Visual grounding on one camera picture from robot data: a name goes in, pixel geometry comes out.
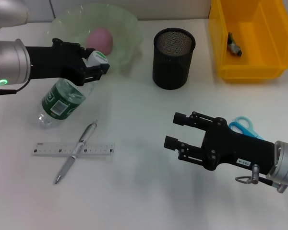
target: silver pen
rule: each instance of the silver pen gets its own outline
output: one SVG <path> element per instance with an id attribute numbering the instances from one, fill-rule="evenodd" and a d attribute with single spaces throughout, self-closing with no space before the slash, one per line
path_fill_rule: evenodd
<path id="1" fill-rule="evenodd" d="M 84 131 L 84 133 L 80 137 L 76 147 L 73 149 L 72 155 L 69 158 L 67 158 L 66 162 L 63 164 L 62 168 L 58 172 L 57 177 L 54 181 L 54 184 L 57 184 L 66 175 L 68 170 L 71 168 L 72 164 L 75 162 L 77 156 L 81 152 L 83 146 L 86 144 L 86 142 L 89 140 L 89 138 L 93 134 L 96 127 L 97 127 L 97 120 L 95 120 L 92 124 L 90 124 L 86 128 L 86 130 Z"/>

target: yellow storage box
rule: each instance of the yellow storage box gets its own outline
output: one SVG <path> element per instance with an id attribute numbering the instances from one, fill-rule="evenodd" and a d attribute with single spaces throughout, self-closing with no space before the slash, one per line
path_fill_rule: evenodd
<path id="1" fill-rule="evenodd" d="M 248 83 L 288 68 L 288 15 L 282 0 L 212 0 L 209 31 L 219 77 Z M 242 56 L 227 51 L 233 33 Z"/>

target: wall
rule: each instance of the wall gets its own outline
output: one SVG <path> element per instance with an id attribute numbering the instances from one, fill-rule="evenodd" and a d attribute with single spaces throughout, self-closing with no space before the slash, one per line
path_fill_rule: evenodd
<path id="1" fill-rule="evenodd" d="M 31 22 L 51 22 L 55 15 L 76 5 L 88 2 L 107 2 L 122 6 L 139 19 L 188 19 L 207 18 L 210 0 L 25 0 L 30 9 Z M 288 0 L 283 0 L 288 12 Z"/>

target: white tabletop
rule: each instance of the white tabletop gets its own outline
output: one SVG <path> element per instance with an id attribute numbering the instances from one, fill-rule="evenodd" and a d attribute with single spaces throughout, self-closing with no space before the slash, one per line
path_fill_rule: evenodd
<path id="1" fill-rule="evenodd" d="M 213 172 L 177 159 L 165 136 L 200 146 L 204 132 L 172 123 L 192 111 L 231 121 L 250 118 L 265 140 L 288 142 L 288 71 L 261 85 L 216 78 L 207 20 L 140 22 L 144 35 L 133 65 L 102 77 L 58 128 L 42 130 L 36 107 L 56 82 L 33 80 L 0 96 L 0 230 L 288 230 L 288 190 L 244 185 L 250 171 L 222 164 Z M 49 23 L 2 29 L 0 40 L 42 46 Z M 152 81 L 153 38 L 167 27 L 196 39 L 188 82 L 166 91 Z M 58 185 L 65 159 L 31 156 L 36 142 L 75 142 L 98 119 L 92 142 L 115 142 L 112 161 L 77 159 Z"/>

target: pink object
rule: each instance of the pink object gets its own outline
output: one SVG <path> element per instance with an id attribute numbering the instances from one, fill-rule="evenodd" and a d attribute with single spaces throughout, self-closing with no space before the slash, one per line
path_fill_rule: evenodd
<path id="1" fill-rule="evenodd" d="M 107 29 L 97 28 L 89 34 L 86 40 L 86 48 L 94 48 L 107 55 L 111 53 L 113 48 L 113 36 Z"/>

